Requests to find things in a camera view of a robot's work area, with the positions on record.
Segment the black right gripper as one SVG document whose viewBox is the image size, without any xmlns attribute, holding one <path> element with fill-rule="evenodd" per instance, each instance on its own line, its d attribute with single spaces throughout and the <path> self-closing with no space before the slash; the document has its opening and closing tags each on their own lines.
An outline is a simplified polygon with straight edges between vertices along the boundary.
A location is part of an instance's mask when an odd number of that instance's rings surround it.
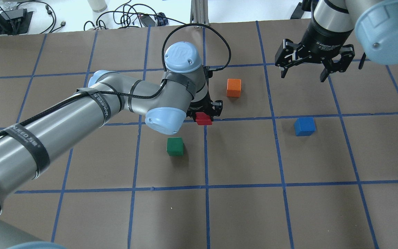
<svg viewBox="0 0 398 249">
<path fill-rule="evenodd" d="M 330 52 L 311 52 L 302 44 L 294 44 L 290 39 L 284 39 L 275 54 L 275 66 L 280 67 L 281 78 L 284 79 L 289 68 L 303 63 L 323 64 L 324 69 L 320 74 L 320 82 L 325 82 L 331 73 L 346 72 L 355 57 L 352 44 L 338 47 Z"/>
</svg>

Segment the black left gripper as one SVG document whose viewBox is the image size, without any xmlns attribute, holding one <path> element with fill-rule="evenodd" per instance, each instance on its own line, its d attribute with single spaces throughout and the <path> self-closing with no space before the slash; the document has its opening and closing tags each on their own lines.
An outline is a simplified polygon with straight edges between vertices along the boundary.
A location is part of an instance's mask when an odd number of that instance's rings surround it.
<svg viewBox="0 0 398 249">
<path fill-rule="evenodd" d="M 199 85 L 196 94 L 189 105 L 189 117 L 196 119 L 198 112 L 203 112 L 210 117 L 219 117 L 223 109 L 223 101 L 213 101 L 209 94 L 209 79 L 213 76 L 213 71 L 208 66 L 202 66 L 199 74 Z"/>
</svg>

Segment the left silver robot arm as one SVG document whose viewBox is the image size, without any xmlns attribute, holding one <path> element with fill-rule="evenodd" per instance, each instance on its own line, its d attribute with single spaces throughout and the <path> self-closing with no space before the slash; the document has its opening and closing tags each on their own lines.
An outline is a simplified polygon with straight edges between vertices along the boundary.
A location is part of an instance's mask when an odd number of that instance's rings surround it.
<svg viewBox="0 0 398 249">
<path fill-rule="evenodd" d="M 225 66 L 204 66 L 196 47 L 185 41 L 162 49 L 164 74 L 159 85 L 99 70 L 87 87 L 21 123 L 0 131 L 0 215 L 6 198 L 39 178 L 51 162 L 121 111 L 145 117 L 165 135 L 179 132 L 185 118 L 220 116 L 222 101 L 212 101 L 209 79 Z M 61 249 L 0 221 L 0 249 Z"/>
</svg>

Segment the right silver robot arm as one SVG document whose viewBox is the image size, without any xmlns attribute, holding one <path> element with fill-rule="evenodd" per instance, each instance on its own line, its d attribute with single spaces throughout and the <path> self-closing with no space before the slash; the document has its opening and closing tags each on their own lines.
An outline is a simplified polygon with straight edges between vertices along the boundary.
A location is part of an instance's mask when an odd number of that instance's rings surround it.
<svg viewBox="0 0 398 249">
<path fill-rule="evenodd" d="M 359 69 L 366 59 L 398 64 L 398 0 L 304 0 L 301 8 L 311 20 L 299 43 L 286 38 L 275 54 L 281 78 L 303 63 L 324 66 L 321 82 L 346 72 L 355 58 L 354 46 L 346 44 L 351 33 L 363 48 Z"/>
</svg>

